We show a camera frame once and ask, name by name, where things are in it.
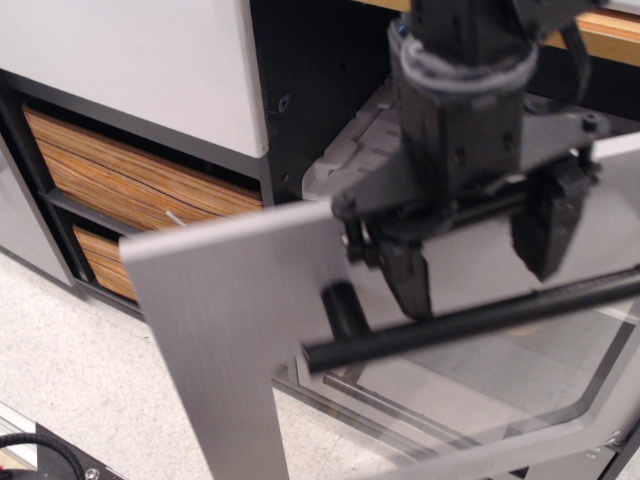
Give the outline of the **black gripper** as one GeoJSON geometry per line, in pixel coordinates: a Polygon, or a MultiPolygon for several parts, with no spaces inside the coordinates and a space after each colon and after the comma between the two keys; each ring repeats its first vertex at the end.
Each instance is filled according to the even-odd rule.
{"type": "Polygon", "coordinates": [[[510,216],[512,245],[545,281],[560,268],[598,178],[591,154],[606,135],[571,99],[532,101],[539,49],[468,66],[427,51],[413,29],[388,33],[400,147],[337,194],[348,258],[380,265],[401,311],[432,317],[422,243],[464,223],[510,216]]]}

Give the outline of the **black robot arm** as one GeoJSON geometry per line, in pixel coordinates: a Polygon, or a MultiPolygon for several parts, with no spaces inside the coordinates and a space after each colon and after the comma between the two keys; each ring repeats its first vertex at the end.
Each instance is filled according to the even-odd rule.
{"type": "Polygon", "coordinates": [[[510,209],[516,254],[559,268],[598,179],[609,122],[569,107],[589,87],[577,17],[591,1],[415,1],[388,30],[400,148],[337,194],[351,261],[379,269],[402,312],[432,314],[423,242],[510,209]]]}

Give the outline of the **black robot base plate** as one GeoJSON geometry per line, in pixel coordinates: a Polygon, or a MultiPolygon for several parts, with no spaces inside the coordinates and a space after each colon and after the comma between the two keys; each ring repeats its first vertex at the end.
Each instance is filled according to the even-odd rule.
{"type": "MultiPolygon", "coordinates": [[[[58,436],[53,431],[46,427],[36,424],[36,433],[51,437],[56,441],[59,441],[64,446],[69,448],[76,456],[79,463],[83,467],[83,472],[86,473],[90,469],[94,469],[98,472],[97,479],[100,480],[122,480],[124,476],[113,470],[110,466],[104,464],[99,459],[86,453],[84,450],[78,448],[74,444],[68,442],[64,438],[58,436]]],[[[39,474],[43,474],[43,479],[75,479],[75,475],[69,465],[69,463],[63,459],[63,457],[51,450],[48,447],[36,446],[37,451],[37,470],[39,474]]]]}

